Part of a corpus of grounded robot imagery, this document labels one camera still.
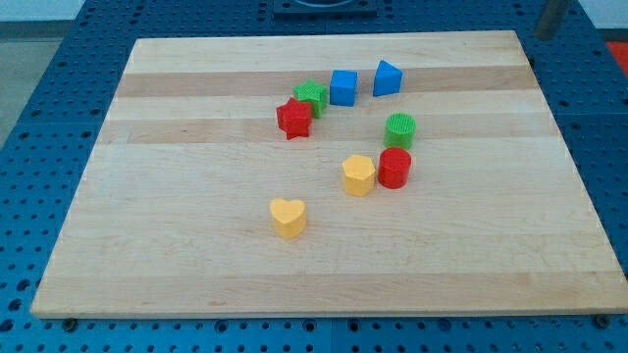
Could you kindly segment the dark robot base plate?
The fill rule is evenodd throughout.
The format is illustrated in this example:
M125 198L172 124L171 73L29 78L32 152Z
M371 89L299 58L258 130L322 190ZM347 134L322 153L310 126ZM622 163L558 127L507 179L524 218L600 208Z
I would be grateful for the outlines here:
M377 0L272 0L275 16L374 15Z

